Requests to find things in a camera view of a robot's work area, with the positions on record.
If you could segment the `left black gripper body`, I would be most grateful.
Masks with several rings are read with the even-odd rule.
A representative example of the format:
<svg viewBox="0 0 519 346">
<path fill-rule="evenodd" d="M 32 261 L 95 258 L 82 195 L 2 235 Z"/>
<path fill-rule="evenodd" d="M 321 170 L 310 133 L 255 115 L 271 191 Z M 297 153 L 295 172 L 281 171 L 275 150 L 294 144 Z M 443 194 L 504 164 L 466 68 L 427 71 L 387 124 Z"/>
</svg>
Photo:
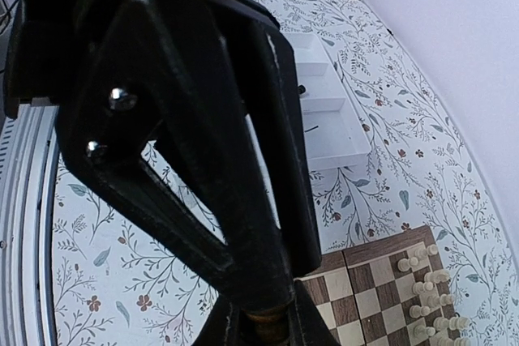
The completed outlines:
<svg viewBox="0 0 519 346">
<path fill-rule="evenodd" d="M 90 41 L 101 40 L 122 0 L 18 0 L 3 77 L 3 107 L 15 119 L 34 98 L 59 104 L 75 79 L 78 59 Z M 235 0 L 280 24 L 264 6 Z"/>
</svg>

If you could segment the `wooden chess board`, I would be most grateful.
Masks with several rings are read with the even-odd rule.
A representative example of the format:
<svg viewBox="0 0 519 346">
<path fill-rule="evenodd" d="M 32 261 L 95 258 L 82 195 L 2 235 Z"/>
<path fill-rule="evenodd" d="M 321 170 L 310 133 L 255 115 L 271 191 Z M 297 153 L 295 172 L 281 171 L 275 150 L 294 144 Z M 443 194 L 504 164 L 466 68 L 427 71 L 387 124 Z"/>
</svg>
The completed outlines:
<svg viewBox="0 0 519 346">
<path fill-rule="evenodd" d="M 468 345 L 428 226 L 326 254 L 302 278 L 339 345 Z"/>
</svg>

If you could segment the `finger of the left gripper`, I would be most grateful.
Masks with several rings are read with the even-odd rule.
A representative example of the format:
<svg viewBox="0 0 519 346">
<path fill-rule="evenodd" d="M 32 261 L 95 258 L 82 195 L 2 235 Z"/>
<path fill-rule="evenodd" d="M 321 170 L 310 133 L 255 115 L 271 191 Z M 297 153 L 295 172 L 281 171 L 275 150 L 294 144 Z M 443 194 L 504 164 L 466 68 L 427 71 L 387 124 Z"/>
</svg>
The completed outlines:
<svg viewBox="0 0 519 346">
<path fill-rule="evenodd" d="M 225 37 L 228 8 L 124 0 L 58 111 L 67 168 L 243 310 L 292 276 Z"/>
<path fill-rule="evenodd" d="M 304 276 L 321 263 L 294 51 L 278 28 L 220 26 L 234 76 L 225 90 L 218 220 L 225 273 Z"/>
</svg>

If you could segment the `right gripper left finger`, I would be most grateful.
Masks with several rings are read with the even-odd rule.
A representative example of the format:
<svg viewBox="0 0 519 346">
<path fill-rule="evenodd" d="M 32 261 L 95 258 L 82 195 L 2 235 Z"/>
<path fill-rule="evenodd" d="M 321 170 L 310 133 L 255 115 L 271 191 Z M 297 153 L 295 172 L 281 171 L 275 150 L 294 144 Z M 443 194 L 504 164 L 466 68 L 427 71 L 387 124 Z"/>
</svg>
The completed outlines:
<svg viewBox="0 0 519 346">
<path fill-rule="evenodd" d="M 240 309 L 219 295 L 194 346 L 246 345 L 240 332 Z"/>
</svg>

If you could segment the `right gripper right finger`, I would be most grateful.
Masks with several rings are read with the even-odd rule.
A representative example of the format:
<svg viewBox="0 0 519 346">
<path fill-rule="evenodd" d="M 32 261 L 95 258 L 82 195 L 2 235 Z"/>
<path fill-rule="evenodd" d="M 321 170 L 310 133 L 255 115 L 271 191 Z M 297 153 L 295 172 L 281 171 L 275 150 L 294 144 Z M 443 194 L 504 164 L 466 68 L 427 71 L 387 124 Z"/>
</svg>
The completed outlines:
<svg viewBox="0 0 519 346">
<path fill-rule="evenodd" d="M 287 310 L 289 345 L 339 346 L 302 281 L 294 281 L 294 300 Z"/>
</svg>

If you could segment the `white plastic tray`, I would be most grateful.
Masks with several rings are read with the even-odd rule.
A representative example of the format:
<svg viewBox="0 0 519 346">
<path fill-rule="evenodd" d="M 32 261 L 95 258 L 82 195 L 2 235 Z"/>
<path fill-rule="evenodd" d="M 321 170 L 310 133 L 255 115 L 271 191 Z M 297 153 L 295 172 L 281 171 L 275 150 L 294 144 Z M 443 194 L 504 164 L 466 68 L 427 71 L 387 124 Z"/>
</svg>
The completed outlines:
<svg viewBox="0 0 519 346">
<path fill-rule="evenodd" d="M 323 41 L 315 34 L 286 32 L 294 51 L 302 124 L 310 170 L 360 165 L 371 146 Z"/>
</svg>

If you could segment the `dark chess pawn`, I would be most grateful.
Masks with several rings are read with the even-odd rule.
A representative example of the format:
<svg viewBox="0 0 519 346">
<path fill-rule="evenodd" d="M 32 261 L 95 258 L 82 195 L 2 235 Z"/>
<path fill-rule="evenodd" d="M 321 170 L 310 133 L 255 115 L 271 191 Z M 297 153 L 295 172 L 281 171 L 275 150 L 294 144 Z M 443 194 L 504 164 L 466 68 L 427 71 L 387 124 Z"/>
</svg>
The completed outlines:
<svg viewBox="0 0 519 346">
<path fill-rule="evenodd" d="M 250 330 L 247 333 L 249 345 L 287 345 L 290 340 L 286 305 L 261 313 L 245 313 Z"/>
</svg>

